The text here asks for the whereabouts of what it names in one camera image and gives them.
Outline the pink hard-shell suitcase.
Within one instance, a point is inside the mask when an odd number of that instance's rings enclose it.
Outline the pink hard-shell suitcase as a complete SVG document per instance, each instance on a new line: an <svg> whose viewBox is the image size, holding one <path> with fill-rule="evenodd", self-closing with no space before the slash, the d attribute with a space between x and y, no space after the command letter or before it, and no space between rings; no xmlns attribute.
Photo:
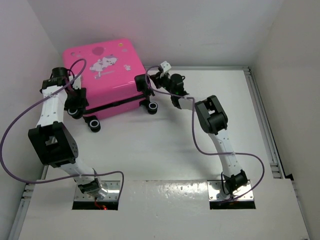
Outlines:
<svg viewBox="0 0 320 240"><path fill-rule="evenodd" d="M65 68L81 75L80 99L67 106L74 119L83 118L97 133L100 121L144 106L153 115L158 104L145 81L146 70L127 38L92 43L66 49Z"/></svg>

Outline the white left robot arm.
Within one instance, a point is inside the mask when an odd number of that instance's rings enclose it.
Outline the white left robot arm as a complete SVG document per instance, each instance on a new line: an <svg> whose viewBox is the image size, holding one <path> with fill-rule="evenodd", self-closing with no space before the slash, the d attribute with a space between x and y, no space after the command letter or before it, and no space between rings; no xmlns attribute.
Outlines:
<svg viewBox="0 0 320 240"><path fill-rule="evenodd" d="M28 138L41 163L60 169L71 176L81 193L102 200L108 194L97 172L78 158L78 145L64 125L64 108L68 94L60 88L65 77L43 81L43 103L39 121L28 131Z"/></svg>

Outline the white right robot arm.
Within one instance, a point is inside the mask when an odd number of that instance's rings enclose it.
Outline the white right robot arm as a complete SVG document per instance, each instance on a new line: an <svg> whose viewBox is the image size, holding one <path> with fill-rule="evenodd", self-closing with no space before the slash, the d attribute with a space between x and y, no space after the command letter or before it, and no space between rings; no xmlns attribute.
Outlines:
<svg viewBox="0 0 320 240"><path fill-rule="evenodd" d="M225 179L225 194L233 194L239 187L247 184L248 178L234 153L228 134L228 117L221 103L215 95L204 100L196 100L184 89L185 77L180 74L169 76L167 73L157 72L145 75L148 86L154 83L156 93L163 88L163 94L169 95L174 107L181 110L191 110L197 116L201 129L212 140L222 165L222 176Z"/></svg>

